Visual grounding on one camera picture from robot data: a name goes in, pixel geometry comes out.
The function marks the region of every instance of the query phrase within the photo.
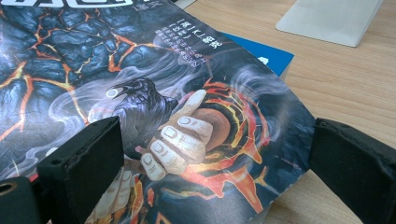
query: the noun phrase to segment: comic book cover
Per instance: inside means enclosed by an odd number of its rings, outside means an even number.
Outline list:
[[[1,179],[120,117],[124,166],[87,223],[247,223],[308,169],[298,98],[167,0],[2,0],[0,102]]]

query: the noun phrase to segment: table surface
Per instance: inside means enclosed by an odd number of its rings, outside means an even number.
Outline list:
[[[396,1],[384,0],[356,48],[275,26],[295,0],[197,0],[211,27],[289,51],[286,83],[316,118],[334,119],[396,148]],[[268,223],[361,223],[311,171],[276,200]]]

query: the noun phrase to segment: finger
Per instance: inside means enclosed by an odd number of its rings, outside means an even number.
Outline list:
[[[181,175],[188,165],[181,156],[161,140],[153,142],[150,149],[169,174]]]
[[[161,180],[165,175],[165,170],[161,167],[161,165],[154,160],[154,157],[151,153],[145,153],[141,159],[143,168],[146,170],[146,174],[148,178],[152,181]]]
[[[175,125],[182,116],[190,116],[202,103],[206,96],[205,90],[196,91],[183,105],[181,109],[179,109],[174,115],[171,116],[168,122],[165,125]]]
[[[113,208],[111,209],[111,213],[119,211],[128,203],[132,186],[131,179],[132,172],[130,170],[124,170],[122,177],[120,178],[120,189],[118,191],[116,201],[113,204]]]
[[[120,187],[123,170],[124,168],[121,167],[119,173],[114,178],[113,182],[111,182],[110,186],[108,187],[106,192],[102,195],[101,199],[96,205],[93,215],[95,219],[102,218],[111,214],[111,209],[112,209],[111,206],[117,199],[117,193]]]
[[[205,145],[206,152],[223,144],[228,138],[231,131],[231,124],[227,117],[221,112],[210,108],[199,108],[191,115],[195,119],[204,120],[213,127],[212,136]]]
[[[205,145],[188,134],[185,134],[172,126],[166,126],[161,131],[164,140],[176,147],[181,153],[189,157],[191,163],[202,162],[205,158]]]
[[[182,128],[198,133],[205,145],[209,142],[210,137],[212,136],[213,126],[211,123],[204,120],[183,116],[177,121],[177,124]]]

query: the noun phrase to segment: bird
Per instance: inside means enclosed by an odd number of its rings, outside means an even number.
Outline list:
[[[120,118],[122,144],[125,155],[140,160],[136,147],[147,147],[158,128],[167,122],[178,101],[162,96],[149,78],[134,78],[110,87],[122,89],[113,99],[125,95],[116,105],[112,116]]]

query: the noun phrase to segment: magazine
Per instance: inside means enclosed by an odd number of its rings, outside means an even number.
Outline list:
[[[246,223],[308,169],[312,115],[171,1],[3,0],[0,50],[0,179],[120,117],[125,163],[87,223]]]

